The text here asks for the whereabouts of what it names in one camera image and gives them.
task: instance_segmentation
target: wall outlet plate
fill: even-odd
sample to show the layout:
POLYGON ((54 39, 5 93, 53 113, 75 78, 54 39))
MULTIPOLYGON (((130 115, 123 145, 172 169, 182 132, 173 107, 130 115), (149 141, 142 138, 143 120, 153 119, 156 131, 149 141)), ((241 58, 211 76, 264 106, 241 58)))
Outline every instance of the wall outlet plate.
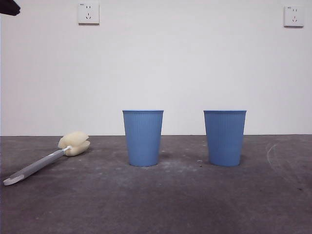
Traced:
POLYGON ((284 7, 284 27, 303 27, 304 8, 302 6, 284 7))
POLYGON ((98 2, 81 2, 78 4, 78 24, 99 24, 98 2))

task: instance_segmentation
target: blue plastic cup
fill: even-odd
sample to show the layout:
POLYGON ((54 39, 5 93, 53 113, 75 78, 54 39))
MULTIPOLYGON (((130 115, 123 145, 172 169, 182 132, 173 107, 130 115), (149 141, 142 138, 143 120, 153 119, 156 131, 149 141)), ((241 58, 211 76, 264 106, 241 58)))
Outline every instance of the blue plastic cup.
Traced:
POLYGON ((163 110, 123 110, 129 163, 158 164, 163 110))
POLYGON ((243 145, 246 111, 204 111, 209 161, 237 166, 243 145))

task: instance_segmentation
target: concrete floor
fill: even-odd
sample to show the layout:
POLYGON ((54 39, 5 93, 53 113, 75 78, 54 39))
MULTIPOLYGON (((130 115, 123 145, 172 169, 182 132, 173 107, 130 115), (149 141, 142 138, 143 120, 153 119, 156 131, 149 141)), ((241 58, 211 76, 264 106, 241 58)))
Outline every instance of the concrete floor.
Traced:
MULTIPOLYGON (((2 137, 1 179, 58 140, 2 137)), ((1 185, 2 234, 312 233, 312 135, 245 136, 231 168, 207 163, 205 136, 163 136, 147 168, 128 164, 124 136, 90 141, 80 156, 1 185)))

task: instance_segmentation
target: gray plastic handle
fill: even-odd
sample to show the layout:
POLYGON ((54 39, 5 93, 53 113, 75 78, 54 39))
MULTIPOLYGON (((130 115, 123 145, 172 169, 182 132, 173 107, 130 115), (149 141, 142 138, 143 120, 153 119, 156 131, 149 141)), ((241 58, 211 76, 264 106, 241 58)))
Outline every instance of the gray plastic handle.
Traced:
POLYGON ((14 173, 9 178, 4 180, 3 183, 5 186, 15 184, 15 183, 27 178, 31 174, 39 171, 41 168, 51 164, 52 162, 54 162, 58 158, 62 157, 63 155, 64 155, 63 150, 57 150, 54 153, 51 153, 50 155, 32 163, 29 166, 27 166, 27 167, 21 169, 20 171, 14 173))

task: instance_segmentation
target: sponge brush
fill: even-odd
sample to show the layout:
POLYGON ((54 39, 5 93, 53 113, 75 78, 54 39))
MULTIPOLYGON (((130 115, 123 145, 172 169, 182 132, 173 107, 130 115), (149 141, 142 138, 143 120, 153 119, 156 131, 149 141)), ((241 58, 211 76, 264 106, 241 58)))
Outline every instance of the sponge brush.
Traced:
POLYGON ((90 142, 87 141, 89 136, 83 132, 77 131, 63 136, 58 143, 60 149, 65 149, 71 146, 70 149, 65 151, 66 156, 76 156, 86 151, 89 148, 90 142))

